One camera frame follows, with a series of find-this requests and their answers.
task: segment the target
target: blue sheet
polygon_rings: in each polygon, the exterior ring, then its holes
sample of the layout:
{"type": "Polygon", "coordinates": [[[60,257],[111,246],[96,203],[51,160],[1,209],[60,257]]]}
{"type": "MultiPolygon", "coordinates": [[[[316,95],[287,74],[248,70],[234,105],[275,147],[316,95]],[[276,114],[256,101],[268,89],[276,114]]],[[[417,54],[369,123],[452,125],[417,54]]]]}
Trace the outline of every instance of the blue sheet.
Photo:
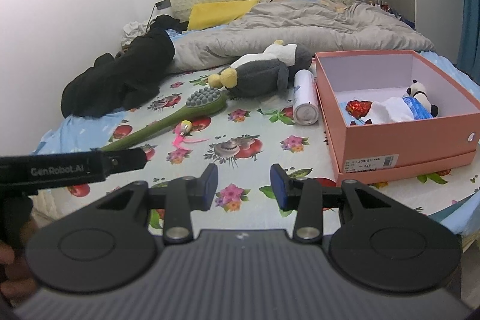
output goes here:
{"type": "Polygon", "coordinates": [[[48,131],[40,141],[34,155],[89,151],[104,146],[125,117],[124,111],[110,113],[101,118],[68,116],[55,131],[48,131]]]}
{"type": "MultiPolygon", "coordinates": [[[[463,72],[457,70],[446,57],[439,56],[435,52],[421,52],[420,54],[437,65],[441,70],[465,87],[475,98],[480,100],[480,86],[463,72]]],[[[433,214],[432,217],[450,210],[450,213],[447,216],[441,215],[442,219],[440,223],[450,229],[453,233],[468,236],[480,230],[480,192],[468,197],[460,207],[455,206],[456,204],[443,211],[437,212],[436,214],[433,214]]]]}

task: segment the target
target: green back scrubber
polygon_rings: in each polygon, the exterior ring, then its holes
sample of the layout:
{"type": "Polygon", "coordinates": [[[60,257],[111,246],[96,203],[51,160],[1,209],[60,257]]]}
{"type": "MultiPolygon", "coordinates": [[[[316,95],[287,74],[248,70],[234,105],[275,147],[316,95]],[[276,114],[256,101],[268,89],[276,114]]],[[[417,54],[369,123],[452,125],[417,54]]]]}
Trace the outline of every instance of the green back scrubber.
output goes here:
{"type": "Polygon", "coordinates": [[[143,143],[156,133],[160,132],[162,129],[176,125],[183,120],[191,121],[203,115],[213,115],[226,107],[226,95],[227,94],[225,92],[220,92],[217,88],[201,88],[188,97],[185,106],[177,110],[175,113],[155,122],[154,124],[148,125],[147,127],[140,129],[124,137],[123,139],[106,145],[102,147],[101,150],[125,150],[126,148],[143,143]]]}

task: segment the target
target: black jacket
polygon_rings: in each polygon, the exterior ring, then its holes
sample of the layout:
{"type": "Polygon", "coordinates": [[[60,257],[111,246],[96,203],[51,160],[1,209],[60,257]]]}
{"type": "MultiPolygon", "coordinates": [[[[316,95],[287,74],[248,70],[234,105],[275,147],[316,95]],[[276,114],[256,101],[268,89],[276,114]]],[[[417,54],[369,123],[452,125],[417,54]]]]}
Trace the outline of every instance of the black jacket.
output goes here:
{"type": "Polygon", "coordinates": [[[158,94],[160,82],[173,60],[175,48],[165,32],[181,29],[179,20],[159,16],[145,36],[138,36],[124,55],[105,53],[94,66],[63,90],[61,112],[78,117],[102,117],[115,109],[140,107],[158,94]]]}

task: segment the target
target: metal screw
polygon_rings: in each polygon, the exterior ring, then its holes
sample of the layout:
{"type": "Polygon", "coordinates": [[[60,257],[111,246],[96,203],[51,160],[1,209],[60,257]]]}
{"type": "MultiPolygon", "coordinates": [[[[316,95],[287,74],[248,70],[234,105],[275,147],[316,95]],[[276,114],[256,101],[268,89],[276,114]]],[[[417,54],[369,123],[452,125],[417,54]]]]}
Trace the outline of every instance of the metal screw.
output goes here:
{"type": "Polygon", "coordinates": [[[180,240],[180,239],[186,238],[190,234],[190,231],[183,226],[175,226],[175,227],[167,229],[165,234],[170,239],[180,240]]]}
{"type": "Polygon", "coordinates": [[[305,240],[315,239],[320,236],[320,231],[312,226],[303,226],[297,229],[297,236],[305,240]]]}

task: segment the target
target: penguin plush toy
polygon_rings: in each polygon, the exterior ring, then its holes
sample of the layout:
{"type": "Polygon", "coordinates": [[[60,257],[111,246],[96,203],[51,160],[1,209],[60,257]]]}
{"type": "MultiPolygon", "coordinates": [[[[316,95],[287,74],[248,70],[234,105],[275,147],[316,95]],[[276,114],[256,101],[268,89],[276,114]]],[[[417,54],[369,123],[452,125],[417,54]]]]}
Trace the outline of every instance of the penguin plush toy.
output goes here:
{"type": "Polygon", "coordinates": [[[263,53],[239,58],[219,74],[208,77],[210,87],[225,87],[234,96],[255,98],[284,92],[301,69],[309,69],[313,53],[303,45],[275,41],[263,53]]]}
{"type": "Polygon", "coordinates": [[[431,114],[432,117],[438,116],[438,107],[432,105],[427,98],[427,93],[425,86],[413,80],[413,84],[406,90],[406,93],[409,97],[415,98],[420,104],[425,108],[427,112],[431,114]]]}

